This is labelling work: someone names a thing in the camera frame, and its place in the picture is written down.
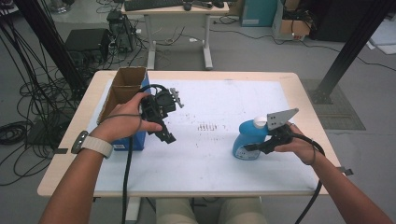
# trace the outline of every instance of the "open box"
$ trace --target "open box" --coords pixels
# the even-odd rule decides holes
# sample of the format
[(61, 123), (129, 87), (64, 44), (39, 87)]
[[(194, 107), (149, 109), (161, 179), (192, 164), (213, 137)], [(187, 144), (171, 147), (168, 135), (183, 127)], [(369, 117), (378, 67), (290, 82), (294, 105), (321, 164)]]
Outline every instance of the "open box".
[[(141, 87), (149, 85), (146, 67), (121, 67), (108, 90), (107, 98), (99, 114), (97, 123), (101, 123), (119, 104), (131, 100)], [(133, 136), (133, 150), (143, 150), (146, 132), (138, 132)], [(129, 137), (121, 138), (111, 143), (114, 150), (128, 150)]]
[(284, 19), (284, 10), (294, 11), (299, 6), (299, 0), (288, 0), (285, 5), (277, 0), (276, 14), (272, 26), (274, 39), (304, 40), (311, 31), (311, 22)]

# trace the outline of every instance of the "computer keyboard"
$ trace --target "computer keyboard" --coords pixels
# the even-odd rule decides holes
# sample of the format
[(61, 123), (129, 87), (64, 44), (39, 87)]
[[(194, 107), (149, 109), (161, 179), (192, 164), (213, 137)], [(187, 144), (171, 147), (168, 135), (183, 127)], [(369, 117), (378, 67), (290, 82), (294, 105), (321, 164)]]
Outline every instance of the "computer keyboard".
[(183, 6), (183, 0), (132, 0), (124, 2), (125, 11), (179, 6)]

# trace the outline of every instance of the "computer mouse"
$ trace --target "computer mouse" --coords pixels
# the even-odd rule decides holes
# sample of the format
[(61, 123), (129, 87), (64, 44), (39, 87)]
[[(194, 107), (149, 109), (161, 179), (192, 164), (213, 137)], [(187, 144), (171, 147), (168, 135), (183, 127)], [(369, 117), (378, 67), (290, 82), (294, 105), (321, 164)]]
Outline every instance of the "computer mouse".
[(183, 8), (184, 8), (185, 11), (190, 11), (191, 10), (191, 6), (192, 6), (191, 2), (183, 3)]
[(224, 8), (224, 2), (213, 1), (212, 4), (213, 4), (213, 6), (215, 6), (215, 7)]

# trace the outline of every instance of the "watch strap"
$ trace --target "watch strap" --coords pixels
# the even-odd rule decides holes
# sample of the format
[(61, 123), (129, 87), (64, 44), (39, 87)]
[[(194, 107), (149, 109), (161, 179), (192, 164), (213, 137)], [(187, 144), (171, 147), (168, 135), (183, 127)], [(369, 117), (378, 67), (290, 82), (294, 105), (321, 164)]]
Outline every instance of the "watch strap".
[(113, 151), (113, 146), (111, 146), (107, 141), (90, 136), (86, 137), (81, 146), (103, 154), (106, 159), (110, 157), (111, 152)]

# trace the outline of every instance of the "black metal pole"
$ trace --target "black metal pole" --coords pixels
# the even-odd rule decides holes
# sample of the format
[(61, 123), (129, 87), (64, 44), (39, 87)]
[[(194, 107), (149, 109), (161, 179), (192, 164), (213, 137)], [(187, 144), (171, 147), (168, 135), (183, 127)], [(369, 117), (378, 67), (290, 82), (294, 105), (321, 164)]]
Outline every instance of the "black metal pole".
[(330, 94), (338, 81), (353, 63), (364, 45), (386, 17), (395, 0), (374, 0), (361, 22), (341, 49), (326, 76), (318, 87), (310, 92), (314, 104), (331, 104)]
[(81, 99), (87, 89), (81, 74), (73, 65), (64, 42), (37, 0), (14, 0), (19, 11), (29, 23), (49, 56), (58, 66), (76, 99)]

